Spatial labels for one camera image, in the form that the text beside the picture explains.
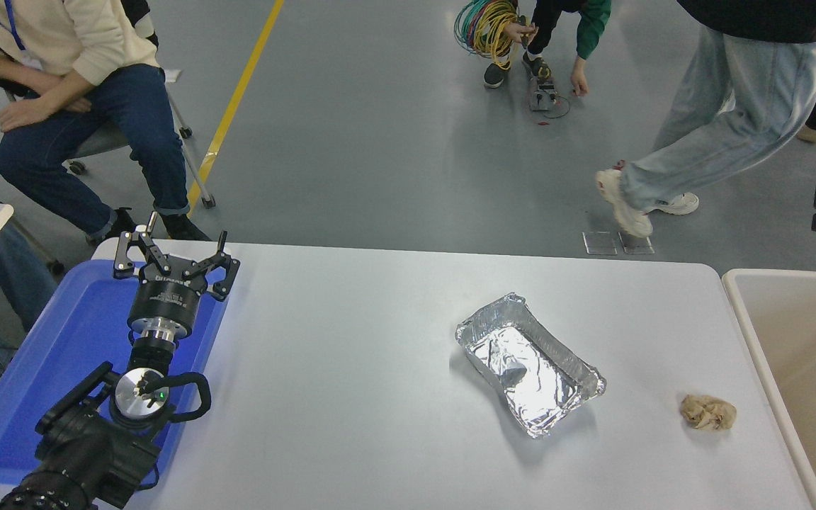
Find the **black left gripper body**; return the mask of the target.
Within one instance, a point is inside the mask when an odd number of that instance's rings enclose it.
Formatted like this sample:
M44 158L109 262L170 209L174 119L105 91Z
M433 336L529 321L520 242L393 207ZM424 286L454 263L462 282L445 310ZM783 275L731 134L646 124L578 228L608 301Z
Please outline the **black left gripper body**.
M191 334L206 278L179 280L160 275L142 276L127 325L138 333L164 329L173 334Z

